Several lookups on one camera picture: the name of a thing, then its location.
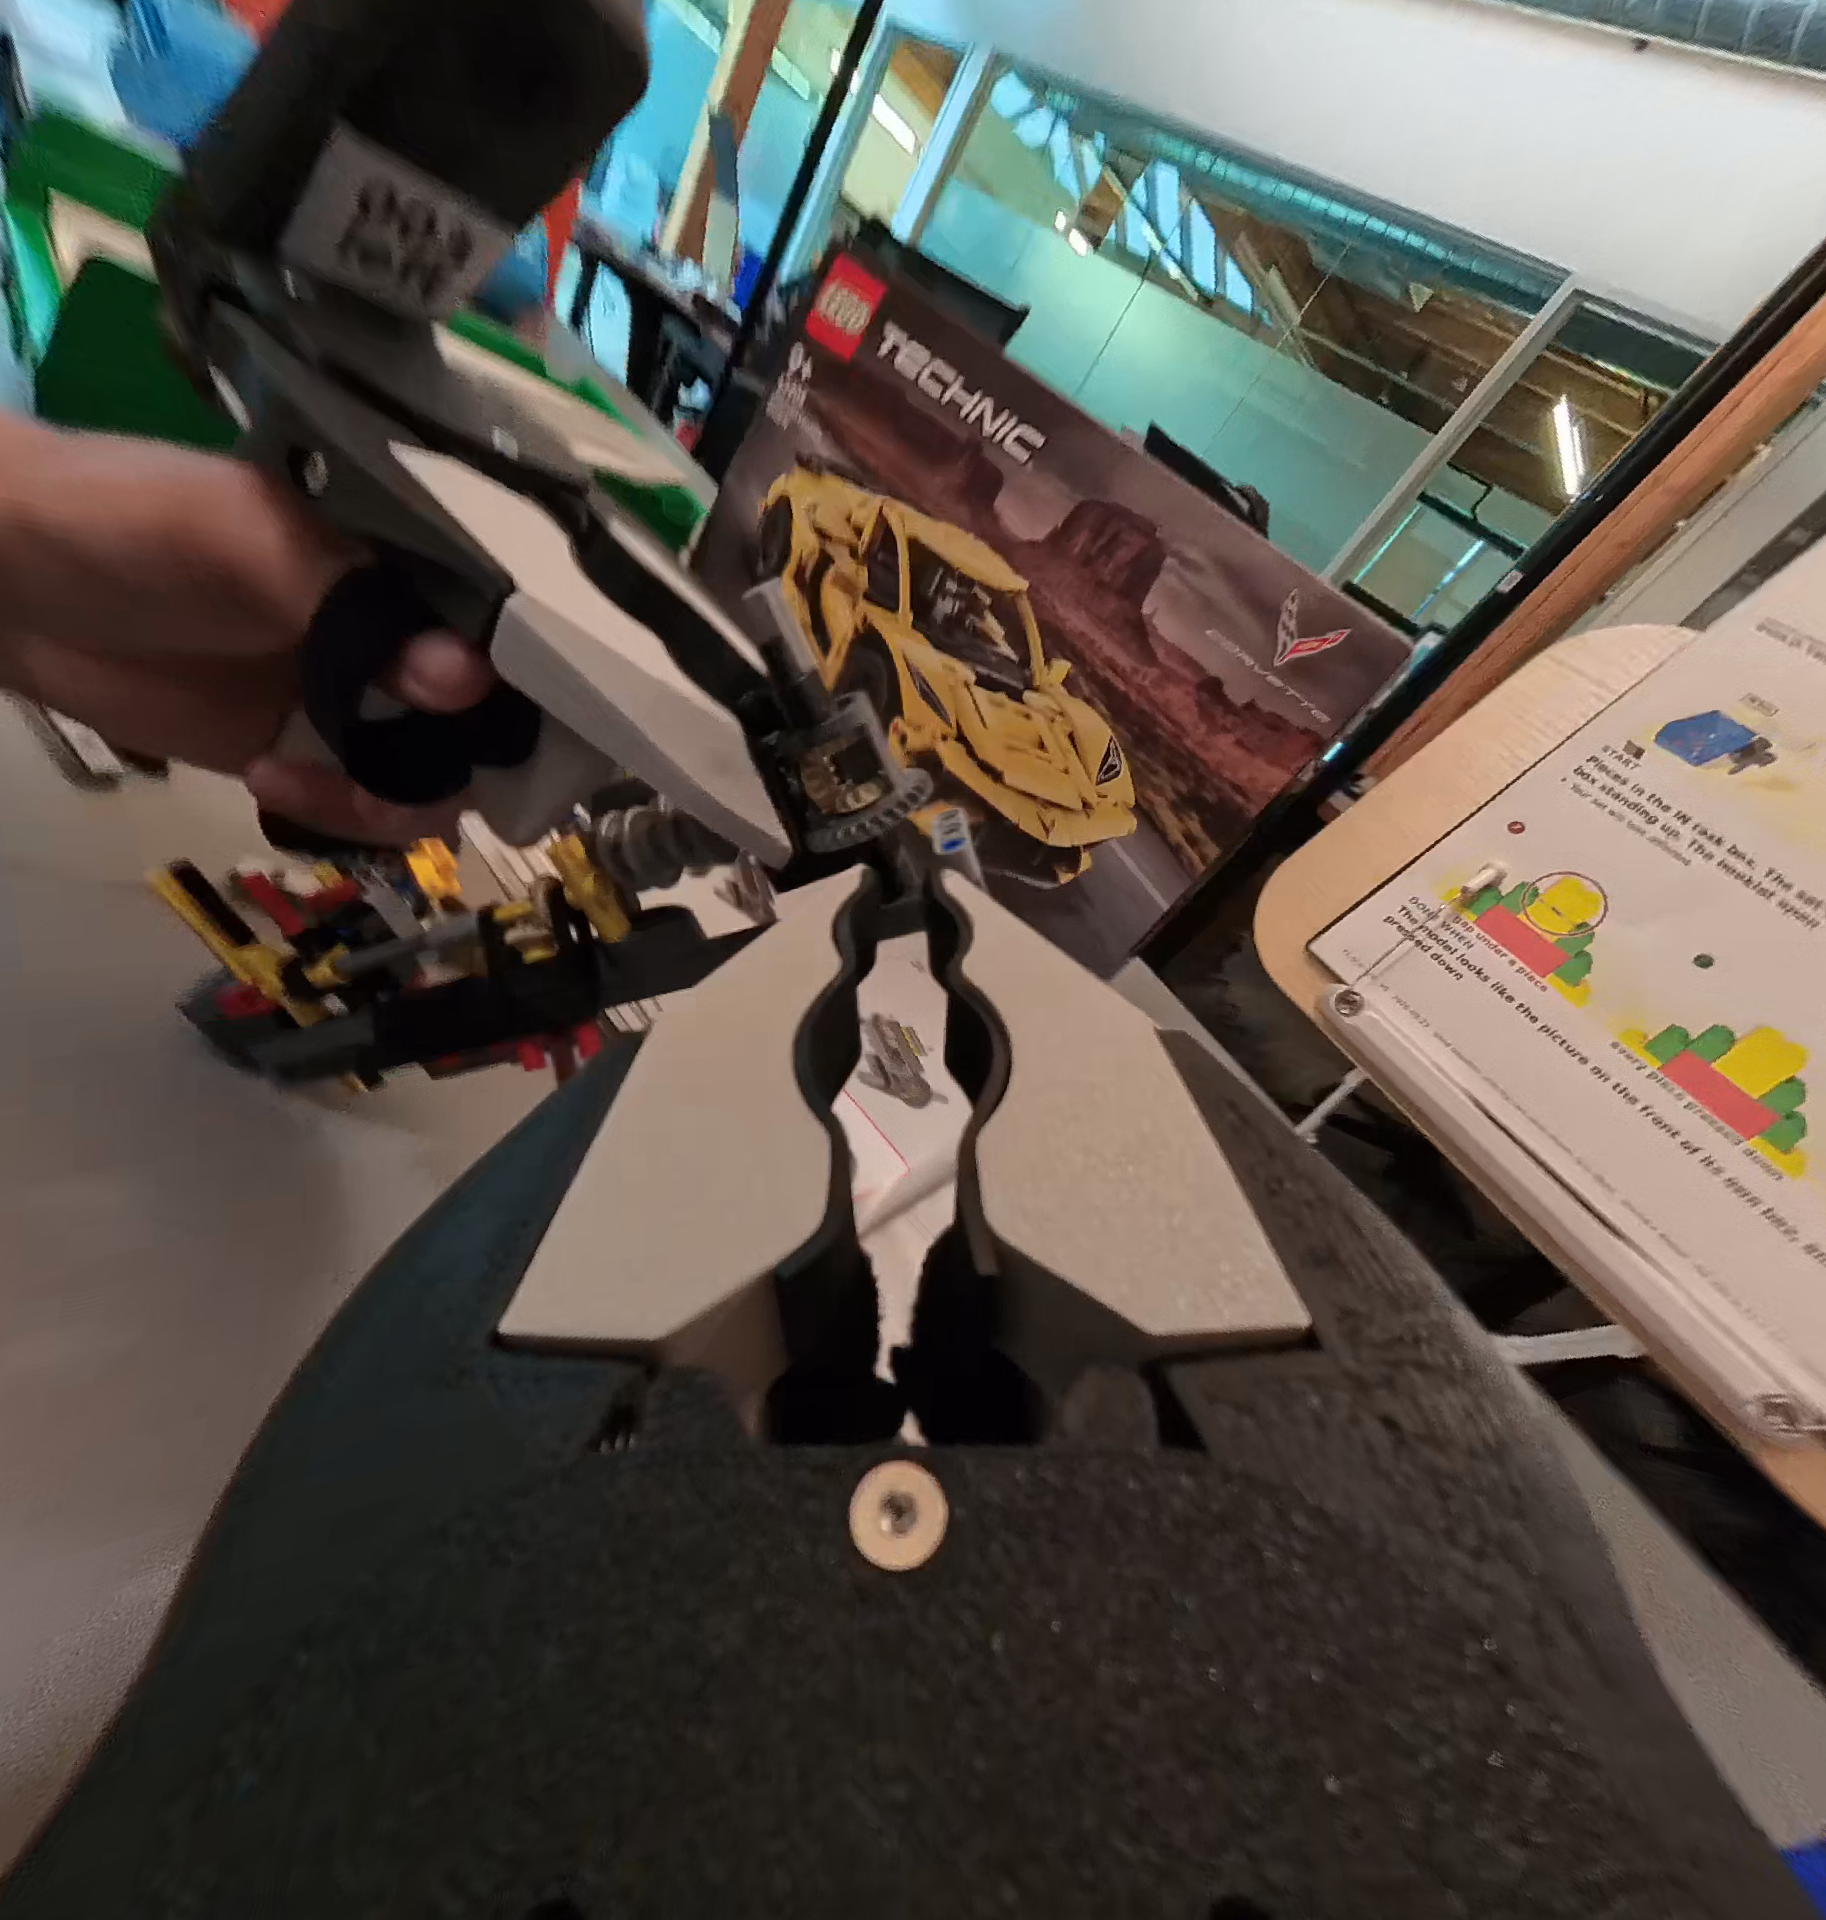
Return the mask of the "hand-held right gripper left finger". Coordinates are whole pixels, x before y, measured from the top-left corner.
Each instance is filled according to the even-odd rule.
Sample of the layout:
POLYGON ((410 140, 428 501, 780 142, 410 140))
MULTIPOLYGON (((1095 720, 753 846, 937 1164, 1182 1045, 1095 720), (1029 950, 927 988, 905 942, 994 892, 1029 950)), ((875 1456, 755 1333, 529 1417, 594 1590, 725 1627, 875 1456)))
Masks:
POLYGON ((835 1104, 881 883, 846 867, 677 996, 620 1078, 497 1340, 713 1375, 766 1402, 872 1289, 835 1104))

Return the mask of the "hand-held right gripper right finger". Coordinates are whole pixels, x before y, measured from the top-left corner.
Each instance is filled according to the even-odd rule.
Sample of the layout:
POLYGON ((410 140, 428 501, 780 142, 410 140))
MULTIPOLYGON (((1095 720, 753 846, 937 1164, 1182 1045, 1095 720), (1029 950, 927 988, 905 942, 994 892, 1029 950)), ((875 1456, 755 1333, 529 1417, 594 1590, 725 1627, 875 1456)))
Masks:
POLYGON ((927 892, 927 954, 967 1119, 912 1398, 1060 1402, 1091 1370, 1311 1348, 1173 1034, 955 872, 927 892))

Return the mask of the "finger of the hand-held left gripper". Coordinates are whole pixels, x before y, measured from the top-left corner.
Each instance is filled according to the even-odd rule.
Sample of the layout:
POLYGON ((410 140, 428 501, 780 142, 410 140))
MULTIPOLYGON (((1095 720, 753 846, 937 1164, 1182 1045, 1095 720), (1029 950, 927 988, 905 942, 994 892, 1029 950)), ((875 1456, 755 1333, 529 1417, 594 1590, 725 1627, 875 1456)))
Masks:
POLYGON ((741 720, 635 617, 597 595, 589 611, 563 611, 520 588, 497 617, 490 658, 503 684, 542 711, 530 758, 484 776, 494 835, 534 845, 618 769, 650 784, 732 850, 766 864, 793 859, 793 831, 741 720))
POLYGON ((389 446, 398 466, 512 580, 490 654, 553 717, 739 717, 772 689, 755 645, 634 516, 593 501, 571 530, 455 455, 389 446))

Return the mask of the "brick-built car chassis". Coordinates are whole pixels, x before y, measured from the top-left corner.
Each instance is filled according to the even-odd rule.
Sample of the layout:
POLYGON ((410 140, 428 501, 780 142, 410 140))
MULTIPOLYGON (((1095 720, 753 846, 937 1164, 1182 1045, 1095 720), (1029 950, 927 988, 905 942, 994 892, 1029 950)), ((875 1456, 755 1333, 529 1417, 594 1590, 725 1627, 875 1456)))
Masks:
MULTIPOLYGON (((922 931, 941 867, 981 874, 972 830, 922 835, 927 778, 889 767, 881 695, 830 691, 795 588, 761 583, 744 606, 782 691, 785 726, 766 748, 808 830, 782 874, 864 862, 881 887, 869 936, 922 931)), ((661 999, 755 942, 782 903, 804 900, 641 784, 497 864, 501 899, 484 903, 467 899, 440 839, 344 853, 315 867, 311 891, 246 867, 216 885, 188 859, 152 869, 147 887, 216 961, 180 1013, 221 1060, 283 1087, 335 1079, 357 1092, 401 1070, 571 1078, 618 1031, 618 1010, 650 1024, 661 999)))

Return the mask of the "toy car set box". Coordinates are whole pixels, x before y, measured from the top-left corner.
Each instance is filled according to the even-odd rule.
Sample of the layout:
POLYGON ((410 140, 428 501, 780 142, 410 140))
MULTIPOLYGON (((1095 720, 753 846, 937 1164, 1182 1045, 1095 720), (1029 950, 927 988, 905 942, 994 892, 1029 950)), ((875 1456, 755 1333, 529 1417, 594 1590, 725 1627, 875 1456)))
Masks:
POLYGON ((1411 645, 880 251, 830 251, 759 350, 694 551, 789 609, 955 805, 1001 903, 1117 972, 1411 645))

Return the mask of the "person's left hand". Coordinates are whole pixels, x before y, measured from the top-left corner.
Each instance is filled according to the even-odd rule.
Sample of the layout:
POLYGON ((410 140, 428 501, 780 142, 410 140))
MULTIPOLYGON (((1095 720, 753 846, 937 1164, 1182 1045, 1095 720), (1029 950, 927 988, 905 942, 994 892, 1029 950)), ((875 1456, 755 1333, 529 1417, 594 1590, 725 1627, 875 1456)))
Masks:
POLYGON ((461 805, 388 803, 280 743, 302 638, 366 561, 237 457, 0 411, 0 691, 333 841, 405 846, 461 805))

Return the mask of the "green plastic bin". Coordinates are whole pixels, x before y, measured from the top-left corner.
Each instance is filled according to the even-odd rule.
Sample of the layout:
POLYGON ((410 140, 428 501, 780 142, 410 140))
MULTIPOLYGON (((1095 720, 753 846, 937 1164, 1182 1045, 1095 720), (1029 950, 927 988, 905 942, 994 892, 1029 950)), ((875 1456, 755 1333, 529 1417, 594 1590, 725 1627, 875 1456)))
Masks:
MULTIPOLYGON (((5 137, 0 224, 13 347, 40 420, 228 451, 237 425, 172 355, 143 224, 172 168, 56 105, 5 137)), ((639 396, 566 329, 526 346, 501 321, 460 315, 446 360, 510 389, 671 551, 713 512, 714 480, 639 396)))

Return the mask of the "building instruction booklet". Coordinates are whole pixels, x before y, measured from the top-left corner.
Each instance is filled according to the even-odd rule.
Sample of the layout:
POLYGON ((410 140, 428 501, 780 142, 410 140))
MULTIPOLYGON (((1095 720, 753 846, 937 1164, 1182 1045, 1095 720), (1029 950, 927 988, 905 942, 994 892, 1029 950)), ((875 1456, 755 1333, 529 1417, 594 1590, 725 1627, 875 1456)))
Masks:
POLYGON ((859 1244, 881 1302, 881 1358, 912 1339, 924 1260, 955 1216, 968 1098, 945 1066, 947 996, 919 931, 887 938, 859 983, 859 1066, 835 1100, 853 1151, 859 1244))

